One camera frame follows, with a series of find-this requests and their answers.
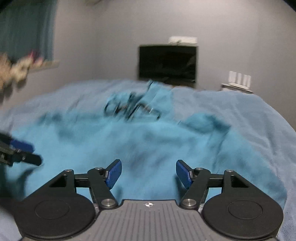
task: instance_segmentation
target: black tv screen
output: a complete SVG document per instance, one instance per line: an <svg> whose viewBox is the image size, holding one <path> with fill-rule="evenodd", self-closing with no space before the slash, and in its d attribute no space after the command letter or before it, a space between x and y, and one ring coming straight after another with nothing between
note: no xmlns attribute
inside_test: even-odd
<svg viewBox="0 0 296 241"><path fill-rule="evenodd" d="M145 45L139 47L139 78L196 79L197 48Z"/></svg>

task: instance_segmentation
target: fleece blanket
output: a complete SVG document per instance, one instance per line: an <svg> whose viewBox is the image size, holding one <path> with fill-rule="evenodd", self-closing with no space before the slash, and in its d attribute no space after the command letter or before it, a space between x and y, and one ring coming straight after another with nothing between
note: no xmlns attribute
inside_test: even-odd
<svg viewBox="0 0 296 241"><path fill-rule="evenodd" d="M128 95L118 93L111 98L124 103ZM105 117L102 109L71 110L47 113L34 124L13 131L14 137L35 145L44 164L38 168L18 164L7 169L8 189L13 196L23 198L63 169L84 173L119 158L123 173L112 189L118 201L179 200L184 189L176 177L175 163L183 159L192 167L213 173L234 169L284 207L287 192L282 182L265 158L229 124L206 113L173 120L171 91L159 84L153 83L139 101L161 111L161 119L140 114L127 122L120 115ZM26 181L19 182L24 175Z"/></svg>

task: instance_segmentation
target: plush toy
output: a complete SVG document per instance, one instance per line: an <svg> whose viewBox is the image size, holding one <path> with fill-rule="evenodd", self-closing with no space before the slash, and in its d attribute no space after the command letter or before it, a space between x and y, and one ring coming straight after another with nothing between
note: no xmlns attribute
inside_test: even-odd
<svg viewBox="0 0 296 241"><path fill-rule="evenodd" d="M16 83L27 78L29 68L33 64L33 61L33 57L27 56L21 58L16 64L12 65L10 75Z"/></svg>
<svg viewBox="0 0 296 241"><path fill-rule="evenodd" d="M8 56L6 53L0 53L0 91L3 90L3 88L11 83L11 62L8 59Z"/></svg>
<svg viewBox="0 0 296 241"><path fill-rule="evenodd" d="M44 63L42 57L38 58L32 51L28 56L21 58L15 64L11 64L6 53L0 53L0 91L13 81L19 83L27 78L31 67L40 67Z"/></svg>

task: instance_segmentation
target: gray gripper housing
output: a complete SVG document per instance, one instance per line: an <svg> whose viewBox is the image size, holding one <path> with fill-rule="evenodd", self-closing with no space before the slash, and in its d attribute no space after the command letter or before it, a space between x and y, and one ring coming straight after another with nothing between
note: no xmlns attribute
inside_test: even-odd
<svg viewBox="0 0 296 241"><path fill-rule="evenodd" d="M200 214L180 208L175 200L124 200L116 209L103 210L95 222L71 241L227 241Z"/></svg>

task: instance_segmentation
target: window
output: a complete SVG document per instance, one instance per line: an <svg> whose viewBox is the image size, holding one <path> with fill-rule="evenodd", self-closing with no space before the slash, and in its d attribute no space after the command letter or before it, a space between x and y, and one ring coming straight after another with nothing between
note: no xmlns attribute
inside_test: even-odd
<svg viewBox="0 0 296 241"><path fill-rule="evenodd" d="M17 60L37 51L52 60L57 0L14 0L0 12L0 52Z"/></svg>

